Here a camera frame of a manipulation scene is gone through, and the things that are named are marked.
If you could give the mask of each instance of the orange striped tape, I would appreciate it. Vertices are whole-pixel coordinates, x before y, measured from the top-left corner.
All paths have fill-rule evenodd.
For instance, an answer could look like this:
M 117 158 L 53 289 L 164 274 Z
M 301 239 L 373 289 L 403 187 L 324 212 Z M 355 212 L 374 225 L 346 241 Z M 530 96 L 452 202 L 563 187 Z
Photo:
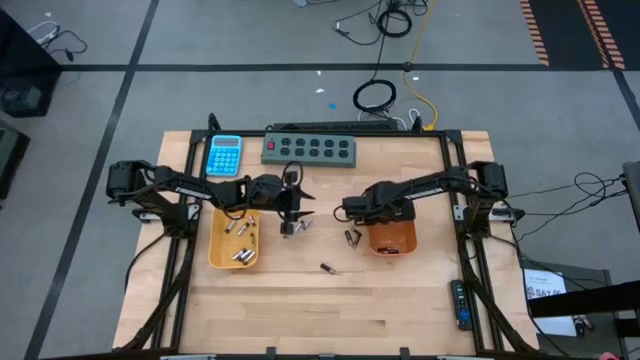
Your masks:
M 600 53 L 600 58 L 602 59 L 602 67 L 605 69 L 608 69 L 609 60 L 607 59 L 607 56 L 604 53 L 602 44 L 600 44 L 600 41 L 598 40 L 598 33 L 596 33 L 596 29 L 594 28 L 594 25 L 591 23 L 591 19 L 589 18 L 589 16 L 591 15 L 590 13 L 591 11 L 597 11 L 598 15 L 600 15 L 598 6 L 596 5 L 595 0 L 576 0 L 576 1 L 578 2 L 578 6 L 580 6 L 580 11 L 582 11 L 582 16 L 584 17 L 584 21 L 587 23 L 587 26 L 589 27 L 589 32 L 591 33 L 591 37 L 593 38 L 593 41 L 598 47 L 598 52 Z
M 578 3 L 580 3 L 580 6 L 583 7 L 581 0 L 577 0 L 577 1 Z M 607 23 L 604 21 L 604 18 L 602 17 L 602 13 L 600 13 L 600 9 L 598 9 L 598 4 L 596 4 L 595 0 L 583 0 L 583 1 L 587 7 L 587 12 L 589 14 L 589 17 L 591 17 L 591 19 L 589 19 L 589 17 L 585 13 L 585 20 L 587 21 L 589 28 L 593 29 L 593 25 L 591 24 L 593 20 L 593 24 L 595 24 L 595 28 L 596 28 L 595 31 L 597 31 L 598 35 L 600 35 L 600 37 L 602 38 L 602 42 L 604 43 L 604 46 L 607 49 L 606 51 L 611 56 L 611 60 L 613 60 L 613 65 L 618 69 L 624 69 L 625 68 L 624 58 L 622 57 L 622 54 L 620 53 L 620 51 L 618 51 L 618 46 L 616 45 L 616 41 L 613 39 L 613 36 L 611 35 L 611 31 L 609 31 L 609 27 L 607 26 Z M 598 49 L 601 50 L 602 46 L 600 45 L 600 41 L 598 40 L 597 36 L 594 37 L 594 41 L 598 45 Z
M 540 61 L 542 65 L 549 66 L 549 55 L 547 55 L 547 49 L 545 49 L 544 41 L 542 41 L 542 37 L 540 36 L 536 19 L 533 17 L 529 0 L 520 0 L 520 7 L 522 8 L 524 19 L 527 23 L 527 27 L 529 28 L 529 34 L 531 35 L 533 46 L 538 54 L 538 61 Z

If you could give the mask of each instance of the paper sheet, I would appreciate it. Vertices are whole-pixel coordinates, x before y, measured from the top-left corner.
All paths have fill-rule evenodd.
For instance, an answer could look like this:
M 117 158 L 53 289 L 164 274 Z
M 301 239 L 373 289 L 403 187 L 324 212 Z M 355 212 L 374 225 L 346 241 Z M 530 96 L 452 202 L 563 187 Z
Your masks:
M 564 294 L 567 288 L 564 279 L 549 271 L 525 269 L 527 299 Z M 576 328 L 571 316 L 534 319 L 545 334 L 576 336 Z

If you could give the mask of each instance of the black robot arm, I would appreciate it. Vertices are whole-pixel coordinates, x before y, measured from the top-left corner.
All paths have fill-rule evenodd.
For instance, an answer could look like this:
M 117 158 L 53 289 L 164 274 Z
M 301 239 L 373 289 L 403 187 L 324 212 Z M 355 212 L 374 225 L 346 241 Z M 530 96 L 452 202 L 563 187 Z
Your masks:
M 281 233 L 289 234 L 293 232 L 292 222 L 312 213 L 299 211 L 301 198 L 313 197 L 302 191 L 296 180 L 296 172 L 285 171 L 282 178 L 265 174 L 255 179 L 246 176 L 213 183 L 146 161 L 119 161 L 109 167 L 106 193 L 112 199 L 110 203 L 140 205 L 133 210 L 134 216 L 143 221 L 149 216 L 160 218 L 173 236 L 186 236 L 192 230 L 190 220 L 195 215 L 190 205 L 165 199 L 160 194 L 163 191 L 209 201 L 225 214 L 248 209 L 275 211 L 283 220 Z
M 476 178 L 469 176 L 469 170 L 477 172 Z M 342 199 L 338 209 L 342 208 L 347 221 L 356 225 L 411 221 L 415 219 L 413 200 L 444 192 L 457 192 L 472 198 L 466 209 L 472 212 L 468 218 L 476 219 L 480 215 L 486 219 L 493 204 L 508 195 L 504 168 L 493 162 L 474 162 L 467 167 L 454 166 L 401 183 L 381 181 L 367 188 L 361 196 Z

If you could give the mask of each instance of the white label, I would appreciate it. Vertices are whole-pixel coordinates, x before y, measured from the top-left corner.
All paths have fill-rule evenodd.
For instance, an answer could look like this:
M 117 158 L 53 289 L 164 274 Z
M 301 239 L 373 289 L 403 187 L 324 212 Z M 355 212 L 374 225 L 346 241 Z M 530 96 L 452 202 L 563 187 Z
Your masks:
M 211 195 L 199 193 L 197 191 L 193 191 L 193 190 L 189 190 L 189 189 L 185 189 L 185 188 L 178 188 L 177 187 L 176 188 L 176 192 L 179 192 L 180 194 L 185 194 L 185 195 L 197 197 L 198 199 L 205 199 L 205 200 L 211 199 Z
M 417 194 L 407 195 L 404 198 L 408 199 L 408 200 L 420 199 L 420 198 L 423 198 L 425 196 L 440 194 L 441 192 L 444 192 L 444 190 L 442 190 L 442 188 L 435 188 L 433 190 L 427 190 L 427 191 L 419 192 Z
M 564 279 L 549 271 L 525 269 L 527 299 L 560 295 L 567 292 Z M 576 336 L 576 327 L 571 316 L 537 318 L 534 321 L 545 334 Z

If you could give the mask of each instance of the black remote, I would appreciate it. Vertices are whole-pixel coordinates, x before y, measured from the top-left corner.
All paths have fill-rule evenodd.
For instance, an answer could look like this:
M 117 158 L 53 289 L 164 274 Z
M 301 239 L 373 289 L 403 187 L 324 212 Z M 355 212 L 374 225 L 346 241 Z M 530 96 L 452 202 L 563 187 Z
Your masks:
M 463 331 L 471 331 L 471 313 L 469 312 L 469 302 L 467 301 L 462 281 L 451 281 L 451 295 L 453 295 L 453 309 L 458 328 Z

